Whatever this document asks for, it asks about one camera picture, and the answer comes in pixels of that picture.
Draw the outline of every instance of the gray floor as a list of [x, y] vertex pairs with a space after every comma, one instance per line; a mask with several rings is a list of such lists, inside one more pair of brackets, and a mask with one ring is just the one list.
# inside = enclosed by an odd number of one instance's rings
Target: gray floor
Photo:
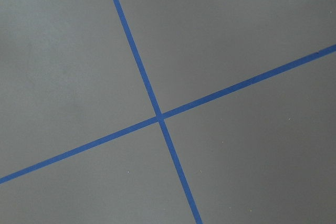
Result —
[[[336, 43], [336, 0], [120, 0], [162, 112]], [[336, 53], [166, 119], [203, 223], [336, 222]], [[0, 0], [0, 178], [155, 116], [112, 0]], [[1, 223], [195, 223], [157, 123], [0, 184]]]

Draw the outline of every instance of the painter's tape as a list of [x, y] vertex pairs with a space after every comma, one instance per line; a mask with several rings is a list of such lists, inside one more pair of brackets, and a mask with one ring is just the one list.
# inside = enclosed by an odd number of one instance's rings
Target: painter's tape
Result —
[[134, 42], [134, 39], [133, 39], [131, 30], [130, 30], [130, 27], [129, 27], [128, 23], [127, 23], [125, 14], [124, 14], [124, 12], [122, 10], [122, 7], [121, 7], [121, 4], [120, 4], [119, 0], [113, 0], [113, 2], [114, 2], [114, 5], [115, 5], [115, 8], [117, 9], [117, 12], [118, 12], [118, 15], [119, 15], [122, 27], [123, 27], [123, 29], [125, 31], [128, 43], [129, 43], [129, 45], [131, 47], [131, 50], [132, 50], [134, 59], [136, 61], [136, 65], [138, 66], [141, 78], [142, 78], [143, 83], [144, 83], [144, 85], [146, 87], [148, 96], [149, 96], [149, 98], [151, 100], [151, 103], [152, 103], [152, 106], [153, 106], [156, 118], [158, 119], [158, 121], [160, 123], [160, 127], [161, 127], [161, 130], [162, 130], [164, 139], [166, 141], [167, 147], [168, 147], [169, 152], [171, 154], [171, 157], [173, 159], [173, 162], [174, 162], [177, 174], [179, 175], [179, 179], [180, 179], [180, 182], [182, 184], [185, 196], [186, 196], [186, 198], [188, 200], [190, 209], [191, 209], [191, 211], [192, 211], [192, 213], [194, 215], [196, 223], [197, 224], [202, 224], [203, 222], [201, 220], [200, 213], [198, 212], [195, 200], [194, 200], [194, 198], [192, 196], [192, 193], [191, 193], [191, 190], [189, 188], [188, 182], [187, 182], [187, 180], [185, 178], [185, 175], [184, 175], [184, 172], [183, 172], [183, 169], [182, 169], [182, 165], [180, 163], [180, 160], [178, 159], [179, 157], [177, 156], [175, 147], [174, 147], [173, 142], [172, 142], [172, 140], [170, 138], [167, 126], [166, 126], [164, 120], [162, 119], [162, 113], [161, 113], [158, 101], [157, 101], [156, 96], [154, 94], [152, 85], [151, 85], [151, 83], [149, 81], [149, 78], [148, 78], [148, 75], [146, 73], [145, 67], [144, 67], [144, 65], [142, 63], [142, 60], [141, 60], [141, 57], [139, 55], [138, 49], [136, 48], [136, 45], [135, 45], [135, 42]]
[[146, 127], [148, 125], [151, 125], [153, 123], [156, 123], [156, 122], [157, 122], [156, 118], [150, 118], [150, 119], [147, 119], [147, 120], [142, 121], [140, 123], [137, 123], [135, 125], [132, 125], [130, 127], [124, 128], [124, 129], [122, 129], [120, 131], [117, 131], [117, 132], [114, 132], [114, 133], [112, 133], [112, 134], [110, 134], [108, 136], [104, 136], [104, 137], [102, 137], [100, 139], [97, 139], [95, 141], [92, 141], [92, 142], [87, 143], [85, 145], [82, 145], [80, 147], [77, 147], [77, 148], [72, 149], [70, 151], [67, 151], [67, 152], [64, 152], [62, 154], [59, 154], [59, 155], [57, 155], [55, 157], [49, 158], [47, 160], [44, 160], [44, 161], [42, 161], [40, 163], [37, 163], [35, 165], [32, 165], [32, 166], [29, 166], [29, 167], [24, 168], [22, 170], [19, 170], [19, 171], [15, 172], [15, 173], [9, 174], [9, 175], [7, 175], [5, 177], [2, 177], [2, 178], [0, 178], [0, 184], [5, 183], [7, 181], [10, 181], [10, 180], [12, 180], [14, 178], [20, 177], [22, 175], [25, 175], [27, 173], [31, 173], [31, 172], [33, 172], [35, 170], [41, 169], [41, 168], [43, 168], [45, 166], [51, 165], [53, 163], [56, 163], [58, 161], [61, 161], [61, 160], [65, 159], [65, 158], [69, 158], [69, 157], [74, 156], [74, 155], [76, 155], [78, 153], [87, 151], [87, 150], [92, 149], [92, 148], [94, 148], [94, 147], [96, 147], [98, 145], [101, 145], [103, 143], [109, 142], [109, 141], [114, 140], [114, 139], [116, 139], [118, 137], [121, 137], [121, 136], [124, 136], [126, 134], [129, 134], [129, 133], [131, 133], [133, 131], [137, 131], [137, 130], [139, 130], [141, 128], [144, 128], [144, 127]]
[[297, 59], [297, 60], [294, 60], [290, 63], [287, 63], [285, 65], [282, 65], [278, 68], [275, 68], [275, 69], [272, 69], [272, 70], [269, 70], [265, 73], [262, 73], [262, 74], [259, 74], [257, 76], [254, 76], [250, 79], [247, 79], [245, 81], [242, 81], [240, 83], [237, 83], [235, 85], [232, 85], [228, 88], [225, 88], [225, 89], [222, 89], [222, 90], [219, 90], [215, 93], [212, 93], [212, 94], [209, 94], [205, 97], [202, 97], [202, 98], [199, 98], [193, 102], [190, 102], [190, 103], [187, 103], [185, 105], [182, 105], [176, 109], [172, 109], [172, 110], [169, 110], [165, 113], [162, 114], [163, 118], [166, 119], [166, 118], [170, 118], [171, 116], [174, 116], [174, 115], [177, 115], [177, 114], [180, 114], [184, 111], [187, 111], [187, 110], [190, 110], [194, 107], [197, 107], [197, 106], [200, 106], [204, 103], [207, 103], [209, 101], [212, 101], [212, 100], [215, 100], [217, 98], [220, 98], [220, 97], [223, 97], [227, 94], [230, 94], [232, 92], [235, 92], [235, 91], [238, 91], [240, 89], [243, 89], [245, 87], [248, 87], [252, 84], [255, 84], [257, 82], [260, 82], [260, 81], [263, 81], [263, 80], [266, 80], [268, 78], [271, 78], [273, 76], [276, 76], [280, 73], [283, 73], [283, 72], [286, 72], [290, 69], [293, 69], [293, 68], [296, 68], [300, 65], [303, 65], [303, 64], [306, 64], [306, 63], [309, 63], [313, 60], [316, 60], [316, 59], [319, 59], [323, 56], [326, 56], [326, 55], [329, 55], [333, 52], [336, 52], [336, 45], [333, 45], [333, 46], [330, 46], [330, 47], [327, 47], [327, 48], [324, 48], [318, 52], [315, 52], [313, 54], [310, 54], [310, 55], [307, 55], [307, 56], [304, 56], [300, 59]]

